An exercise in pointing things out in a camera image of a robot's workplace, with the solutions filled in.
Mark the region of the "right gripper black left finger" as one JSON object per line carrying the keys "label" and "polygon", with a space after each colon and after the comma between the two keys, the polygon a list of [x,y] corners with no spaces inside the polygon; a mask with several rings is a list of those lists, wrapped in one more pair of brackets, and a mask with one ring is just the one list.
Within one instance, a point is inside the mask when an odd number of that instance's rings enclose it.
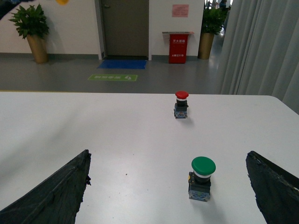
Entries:
{"label": "right gripper black left finger", "polygon": [[1,210],[2,224],[73,224],[90,184],[86,149],[30,192]]}

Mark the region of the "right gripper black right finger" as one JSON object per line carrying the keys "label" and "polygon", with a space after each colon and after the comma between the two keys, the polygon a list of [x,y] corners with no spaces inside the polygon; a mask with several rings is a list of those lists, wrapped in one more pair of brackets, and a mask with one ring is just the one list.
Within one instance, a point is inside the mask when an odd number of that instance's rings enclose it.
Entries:
{"label": "right gripper black right finger", "polygon": [[268,224],[299,222],[299,179],[255,151],[246,167],[256,203]]}

